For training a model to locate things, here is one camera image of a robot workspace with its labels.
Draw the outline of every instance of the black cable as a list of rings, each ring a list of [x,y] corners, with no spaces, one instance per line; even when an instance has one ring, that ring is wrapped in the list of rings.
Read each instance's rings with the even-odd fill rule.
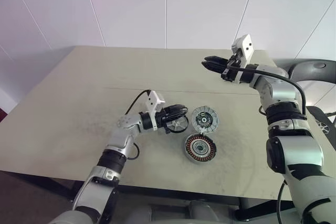
[[[139,149],[138,145],[136,143],[133,143],[133,144],[134,144],[135,148],[137,148],[136,150],[138,151],[138,153],[135,157],[128,157],[127,158],[128,160],[136,160],[140,155],[140,149]]]
[[[290,79],[288,79],[286,77],[280,76],[280,75],[275,74],[275,73],[269,73],[269,72],[260,71],[260,70],[256,70],[256,69],[237,68],[237,67],[231,66],[230,64],[227,65],[227,68],[231,69],[231,70],[235,70],[235,71],[241,71],[241,72],[258,73],[258,74],[262,74],[264,76],[270,76],[270,77],[273,77],[273,78],[277,78],[277,79],[285,81],[285,82],[287,82],[289,84],[292,84],[294,87],[296,87],[299,90],[299,92],[301,94],[301,99],[302,99],[302,114],[306,115],[306,95],[305,95],[303,89],[297,83],[291,81]]]
[[[264,111],[262,111],[262,107],[263,107],[263,106],[260,106],[260,107],[259,107],[259,113],[262,114],[262,115],[266,115],[266,113],[265,113]]]
[[[131,108],[133,107],[133,105],[135,104],[135,102],[139,99],[139,97],[144,94],[147,93],[149,95],[149,93],[151,92],[151,90],[147,89],[142,91],[140,94],[138,94],[138,96],[134,99],[134,101],[132,102],[131,106],[128,108],[128,110],[126,111],[125,115],[128,114],[128,112],[130,112]]]
[[[277,217],[278,217],[279,224],[282,224],[282,219],[281,219],[281,214],[280,214],[280,211],[281,211],[280,204],[281,204],[281,195],[282,195],[282,191],[284,190],[283,188],[285,187],[285,184],[286,184],[286,181],[284,180],[280,187],[279,194],[278,194],[278,200],[277,200]]]
[[[150,92],[151,92],[150,89],[146,89],[146,90],[142,91],[140,94],[138,94],[138,96],[134,99],[134,101],[132,102],[132,104],[130,105],[130,107],[127,109],[125,115],[127,115],[128,112],[130,112],[131,108],[136,103],[136,101],[139,99],[139,97],[142,96],[142,94],[147,93],[149,95]],[[135,144],[135,143],[133,143],[133,144],[134,144],[135,148],[137,148],[136,150],[138,151],[138,153],[137,153],[137,155],[135,157],[128,157],[127,158],[128,160],[136,160],[139,157],[139,155],[140,155],[140,149],[139,149],[138,145]]]
[[[336,115],[336,111],[335,111],[335,112],[332,112],[332,113],[326,113],[326,116],[327,116],[327,117],[330,117],[330,116],[333,116],[333,115]]]

